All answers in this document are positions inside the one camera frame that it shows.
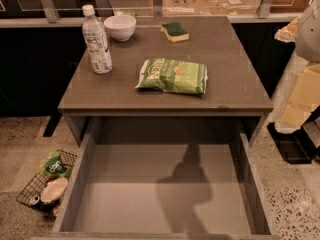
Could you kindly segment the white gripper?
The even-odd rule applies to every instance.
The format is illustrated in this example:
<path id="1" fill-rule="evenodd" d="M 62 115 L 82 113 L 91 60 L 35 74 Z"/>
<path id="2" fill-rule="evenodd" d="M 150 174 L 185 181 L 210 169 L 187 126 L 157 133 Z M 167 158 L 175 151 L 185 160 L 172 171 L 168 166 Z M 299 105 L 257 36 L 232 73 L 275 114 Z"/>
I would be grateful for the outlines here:
<path id="1" fill-rule="evenodd" d="M 291 134 L 320 106 L 320 0 L 314 0 L 301 18 L 279 29 L 274 38 L 285 43 L 295 41 L 298 56 L 317 62 L 308 64 L 298 74 L 284 112 L 275 123 L 277 132 Z"/>

